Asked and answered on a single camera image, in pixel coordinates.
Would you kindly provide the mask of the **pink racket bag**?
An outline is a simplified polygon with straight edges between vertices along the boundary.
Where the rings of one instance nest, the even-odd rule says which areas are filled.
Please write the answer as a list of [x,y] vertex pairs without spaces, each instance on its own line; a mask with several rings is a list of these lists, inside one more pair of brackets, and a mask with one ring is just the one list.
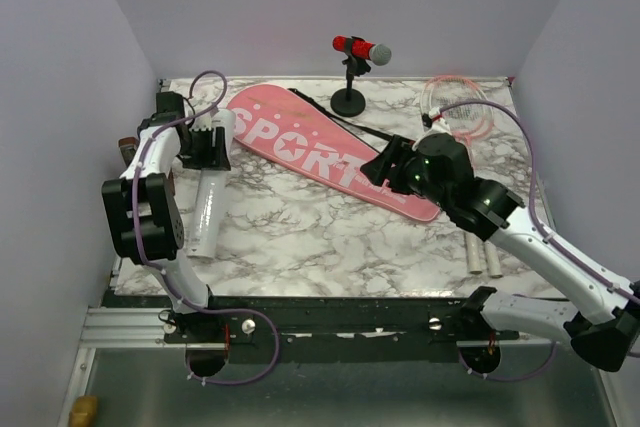
[[347,195],[407,218],[430,222],[431,202],[371,184],[360,167],[376,150],[307,100],[280,86],[260,84],[227,104],[236,115],[235,139],[253,153]]

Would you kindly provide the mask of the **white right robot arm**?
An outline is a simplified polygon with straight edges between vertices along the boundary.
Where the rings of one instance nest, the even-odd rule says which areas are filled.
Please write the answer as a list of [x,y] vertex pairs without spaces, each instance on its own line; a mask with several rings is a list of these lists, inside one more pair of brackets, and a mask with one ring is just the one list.
[[565,297],[551,301],[478,288],[459,317],[467,336],[532,334],[569,344],[600,370],[620,370],[639,336],[637,285],[535,224],[506,186],[476,176],[464,144],[445,133],[417,142],[395,136],[360,171],[375,186],[436,204],[458,228],[516,257]]

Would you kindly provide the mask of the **yellow wooden block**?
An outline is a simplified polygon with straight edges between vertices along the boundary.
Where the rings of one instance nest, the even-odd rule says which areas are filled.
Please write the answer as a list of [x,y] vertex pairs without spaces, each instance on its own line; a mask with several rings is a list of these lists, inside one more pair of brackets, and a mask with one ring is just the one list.
[[93,427],[98,413],[96,396],[80,396],[71,406],[68,416],[68,427]]

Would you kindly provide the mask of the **black microphone stand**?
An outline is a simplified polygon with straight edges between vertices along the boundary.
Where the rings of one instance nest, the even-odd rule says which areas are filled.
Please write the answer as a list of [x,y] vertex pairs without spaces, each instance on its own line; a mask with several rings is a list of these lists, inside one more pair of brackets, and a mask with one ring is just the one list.
[[353,81],[356,77],[369,73],[371,67],[366,60],[352,55],[349,55],[343,64],[346,67],[346,86],[332,95],[330,107],[336,114],[352,118],[363,113],[366,107],[366,99],[353,87]]

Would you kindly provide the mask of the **brown wooden metronome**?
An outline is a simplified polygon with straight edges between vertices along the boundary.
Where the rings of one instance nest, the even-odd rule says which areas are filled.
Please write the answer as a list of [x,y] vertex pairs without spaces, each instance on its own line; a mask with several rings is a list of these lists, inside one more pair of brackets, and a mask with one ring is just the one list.
[[[118,140],[118,148],[126,167],[134,160],[135,154],[139,146],[139,140],[136,137],[123,137]],[[175,194],[175,178],[173,170],[168,174],[169,188],[172,195]]]

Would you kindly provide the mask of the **red microphone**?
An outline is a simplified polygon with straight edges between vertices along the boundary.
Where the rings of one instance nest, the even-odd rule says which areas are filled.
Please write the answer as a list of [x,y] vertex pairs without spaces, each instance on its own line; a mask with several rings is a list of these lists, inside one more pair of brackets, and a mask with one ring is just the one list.
[[387,65],[392,58],[391,49],[386,45],[371,43],[361,38],[336,36],[332,46],[338,52],[371,61],[377,66]]

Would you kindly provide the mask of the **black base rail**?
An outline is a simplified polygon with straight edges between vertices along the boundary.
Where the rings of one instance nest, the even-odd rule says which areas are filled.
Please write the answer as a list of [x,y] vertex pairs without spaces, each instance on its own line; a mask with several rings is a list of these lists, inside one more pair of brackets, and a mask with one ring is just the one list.
[[106,308],[149,308],[160,341],[200,360],[232,364],[366,363],[457,359],[459,345],[487,347],[518,339],[465,318],[465,299],[217,296],[215,314],[175,320],[163,296],[107,292]]

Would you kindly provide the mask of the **white shuttlecock tube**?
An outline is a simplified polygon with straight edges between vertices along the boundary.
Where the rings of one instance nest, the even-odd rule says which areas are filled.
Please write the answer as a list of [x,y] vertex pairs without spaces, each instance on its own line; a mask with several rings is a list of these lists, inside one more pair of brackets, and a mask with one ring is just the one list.
[[187,255],[194,259],[212,260],[215,256],[220,225],[227,211],[226,185],[234,127],[235,114],[223,109],[213,115],[211,127],[204,131],[207,156],[200,169],[186,247]]

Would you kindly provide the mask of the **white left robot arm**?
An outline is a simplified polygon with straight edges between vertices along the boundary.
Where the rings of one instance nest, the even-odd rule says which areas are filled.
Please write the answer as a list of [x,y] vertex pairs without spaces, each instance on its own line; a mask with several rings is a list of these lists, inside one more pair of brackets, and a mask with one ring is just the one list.
[[[156,111],[138,127],[138,146],[127,169],[103,183],[102,199],[116,253],[144,267],[161,284],[177,314],[190,314],[187,329],[201,342],[222,327],[209,309],[208,285],[192,263],[212,259],[226,214],[226,185],[236,116],[227,109],[203,111],[197,124],[176,92],[156,96]],[[186,228],[172,190],[175,161],[199,173],[192,225]]]

